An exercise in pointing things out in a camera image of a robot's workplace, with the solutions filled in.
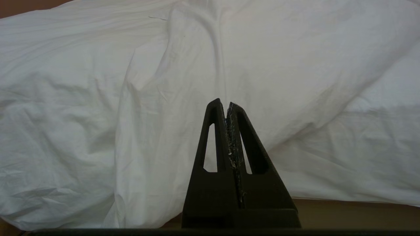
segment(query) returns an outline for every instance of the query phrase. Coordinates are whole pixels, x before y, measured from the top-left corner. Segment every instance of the white fabric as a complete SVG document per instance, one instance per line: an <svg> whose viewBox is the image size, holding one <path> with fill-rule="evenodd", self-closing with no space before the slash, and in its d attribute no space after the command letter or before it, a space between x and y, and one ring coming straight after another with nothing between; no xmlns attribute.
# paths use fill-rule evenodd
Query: white fabric
<svg viewBox="0 0 420 236"><path fill-rule="evenodd" d="M0 216L158 227L181 211L209 101L242 106L271 150L333 119L419 36L409 1L90 0L2 19ZM292 193L337 198L323 187L346 174Z"/></svg>
<svg viewBox="0 0 420 236"><path fill-rule="evenodd" d="M293 196L420 207L420 42L319 131L270 150Z"/></svg>

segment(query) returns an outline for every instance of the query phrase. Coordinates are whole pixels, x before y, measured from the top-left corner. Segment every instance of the white duvet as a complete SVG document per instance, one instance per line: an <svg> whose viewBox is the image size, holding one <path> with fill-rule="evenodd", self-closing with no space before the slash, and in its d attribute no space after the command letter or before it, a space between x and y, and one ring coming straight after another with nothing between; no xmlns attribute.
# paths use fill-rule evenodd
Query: white duvet
<svg viewBox="0 0 420 236"><path fill-rule="evenodd" d="M0 216L162 225L217 97L246 110L292 196L418 205L417 78L389 71L419 37L410 1L83 0L2 19ZM374 108L393 112L378 132L388 116L357 118Z"/></svg>

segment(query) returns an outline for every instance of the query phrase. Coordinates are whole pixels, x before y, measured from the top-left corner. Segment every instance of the bed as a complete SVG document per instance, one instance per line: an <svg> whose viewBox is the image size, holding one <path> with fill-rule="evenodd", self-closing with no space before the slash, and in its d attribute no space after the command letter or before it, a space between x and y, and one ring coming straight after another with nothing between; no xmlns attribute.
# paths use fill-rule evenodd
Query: bed
<svg viewBox="0 0 420 236"><path fill-rule="evenodd" d="M373 0L80 0L1 19L0 216L161 226L217 97L247 111L293 197L418 206L419 23L417 2Z"/></svg>

